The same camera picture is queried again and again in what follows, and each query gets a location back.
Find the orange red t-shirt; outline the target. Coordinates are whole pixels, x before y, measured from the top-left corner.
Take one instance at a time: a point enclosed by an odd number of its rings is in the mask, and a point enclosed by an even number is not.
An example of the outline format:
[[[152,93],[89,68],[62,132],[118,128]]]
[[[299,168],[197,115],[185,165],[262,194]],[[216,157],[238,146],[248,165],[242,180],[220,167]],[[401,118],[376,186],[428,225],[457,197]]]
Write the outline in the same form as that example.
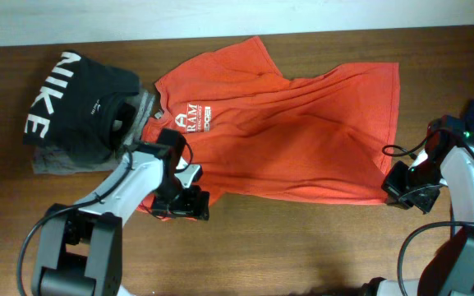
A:
[[[165,129],[190,145],[213,200],[236,193],[316,204],[381,205],[400,100],[395,62],[344,63],[320,76],[283,76],[258,37],[202,53],[156,82]]]

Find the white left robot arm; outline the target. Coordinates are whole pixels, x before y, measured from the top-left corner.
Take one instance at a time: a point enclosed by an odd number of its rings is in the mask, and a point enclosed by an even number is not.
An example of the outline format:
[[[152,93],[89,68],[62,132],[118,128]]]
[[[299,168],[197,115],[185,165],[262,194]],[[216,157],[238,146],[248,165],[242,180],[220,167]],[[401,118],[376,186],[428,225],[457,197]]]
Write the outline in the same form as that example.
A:
[[[198,164],[181,159],[184,146],[142,145],[72,206],[54,204],[33,227],[39,246],[34,295],[127,295],[122,284],[122,231],[136,208],[154,196],[161,218],[209,218],[209,193],[197,186]]]

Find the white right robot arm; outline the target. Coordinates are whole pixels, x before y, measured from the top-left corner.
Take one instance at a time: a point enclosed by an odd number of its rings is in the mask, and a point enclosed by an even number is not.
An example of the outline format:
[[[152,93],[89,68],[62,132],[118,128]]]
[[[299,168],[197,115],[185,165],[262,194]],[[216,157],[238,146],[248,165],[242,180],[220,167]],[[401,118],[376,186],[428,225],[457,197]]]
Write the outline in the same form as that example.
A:
[[[434,194],[441,187],[447,187],[453,219],[426,224],[410,233],[398,254],[397,280],[374,278],[362,286],[361,294],[474,295],[474,147],[461,142],[424,150],[405,172],[417,173],[421,177],[435,173],[432,183],[423,182],[401,195],[407,205],[427,212],[435,201]],[[454,228],[454,236],[441,247],[420,279],[405,280],[403,262],[408,245],[417,235],[440,227]]]

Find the black Nike garment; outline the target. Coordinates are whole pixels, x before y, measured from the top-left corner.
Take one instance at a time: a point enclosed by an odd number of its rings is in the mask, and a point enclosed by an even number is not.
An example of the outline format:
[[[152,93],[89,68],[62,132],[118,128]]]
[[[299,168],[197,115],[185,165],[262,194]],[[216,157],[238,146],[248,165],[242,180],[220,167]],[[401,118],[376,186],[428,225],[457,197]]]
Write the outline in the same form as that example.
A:
[[[30,106],[23,143],[75,152],[110,146],[114,119],[125,99],[139,93],[134,72],[64,51]]]

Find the grey folded garment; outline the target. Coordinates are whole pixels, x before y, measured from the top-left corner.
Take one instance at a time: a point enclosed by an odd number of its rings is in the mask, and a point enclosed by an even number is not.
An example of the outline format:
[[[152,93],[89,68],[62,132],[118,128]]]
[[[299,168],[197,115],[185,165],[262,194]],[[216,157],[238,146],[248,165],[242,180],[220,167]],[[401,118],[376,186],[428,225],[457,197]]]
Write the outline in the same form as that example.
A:
[[[57,146],[36,148],[32,158],[33,173],[69,175],[115,169],[122,154],[141,143],[141,133],[155,101],[156,96],[145,89],[140,89],[138,95],[127,97],[113,121],[110,146],[86,146],[82,152]]]

